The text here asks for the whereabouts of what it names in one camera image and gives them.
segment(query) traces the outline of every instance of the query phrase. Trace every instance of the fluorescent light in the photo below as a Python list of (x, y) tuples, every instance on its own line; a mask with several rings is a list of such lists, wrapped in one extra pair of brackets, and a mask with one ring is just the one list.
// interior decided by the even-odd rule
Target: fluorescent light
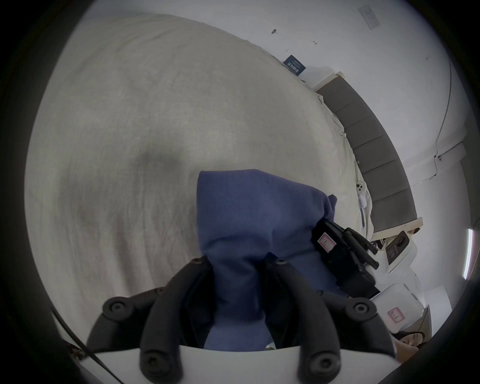
[(465, 256), (465, 268), (463, 270), (463, 278), (465, 280), (468, 277), (468, 270), (470, 269), (470, 260), (472, 259), (472, 243), (473, 243), (473, 229), (469, 229), (468, 230), (467, 255)]

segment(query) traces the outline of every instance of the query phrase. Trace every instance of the white bed sheet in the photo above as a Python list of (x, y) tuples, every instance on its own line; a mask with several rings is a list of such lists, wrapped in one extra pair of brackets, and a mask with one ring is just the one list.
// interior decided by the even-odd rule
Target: white bed sheet
[(84, 20), (43, 96), (25, 174), (54, 305), (86, 340), (106, 299), (162, 286), (199, 256), (201, 170), (257, 168), (333, 193), (336, 222), (361, 231), (342, 132), (274, 57), (224, 31), (168, 15)]

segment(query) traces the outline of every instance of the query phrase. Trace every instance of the white wall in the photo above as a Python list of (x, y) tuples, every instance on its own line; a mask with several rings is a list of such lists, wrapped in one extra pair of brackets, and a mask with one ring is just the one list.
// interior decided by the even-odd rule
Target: white wall
[(460, 163), (412, 187), (423, 228), (414, 235), (418, 247), (412, 268), (424, 291), (443, 285), (452, 306), (465, 287), (462, 277), (467, 251), (470, 207)]
[[(380, 22), (373, 30), (358, 12), (364, 4)], [(448, 57), (435, 32), (406, 2), (100, 0), (96, 12), (111, 12), (112, 7), (204, 22), (261, 46), (281, 61), (292, 54), (307, 67), (300, 77), (311, 86), (343, 72), (384, 126), (409, 177), (413, 172), (410, 183), (435, 173), (434, 144), (448, 100)], [(452, 84), (440, 141), (462, 129), (468, 113), (453, 67)], [(446, 146), (461, 138), (451, 141)]]
[(425, 292), (424, 295), (427, 305), (430, 306), (433, 336), (452, 312), (452, 306), (450, 305), (450, 301), (443, 286), (431, 289)]

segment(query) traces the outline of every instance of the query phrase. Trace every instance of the woman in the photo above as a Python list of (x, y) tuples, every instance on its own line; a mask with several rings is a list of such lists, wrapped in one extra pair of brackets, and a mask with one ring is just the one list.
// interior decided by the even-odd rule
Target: woman
[(423, 332), (398, 332), (393, 335), (396, 346), (396, 359), (404, 363), (410, 359), (419, 348), (426, 344), (423, 343), (425, 334)]

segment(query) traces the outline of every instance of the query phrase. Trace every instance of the black bracket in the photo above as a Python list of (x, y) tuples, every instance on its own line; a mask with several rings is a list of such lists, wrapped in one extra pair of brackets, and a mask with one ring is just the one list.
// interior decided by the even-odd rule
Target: black bracket
[[(395, 356), (370, 300), (316, 292), (294, 266), (271, 253), (259, 273), (265, 323), (277, 348), (300, 346), (301, 382), (332, 381), (340, 371), (341, 348)], [(164, 288), (107, 300), (87, 346), (95, 353), (140, 348), (144, 376), (174, 383), (182, 376), (179, 345), (203, 348), (214, 313), (213, 270), (204, 256)]]

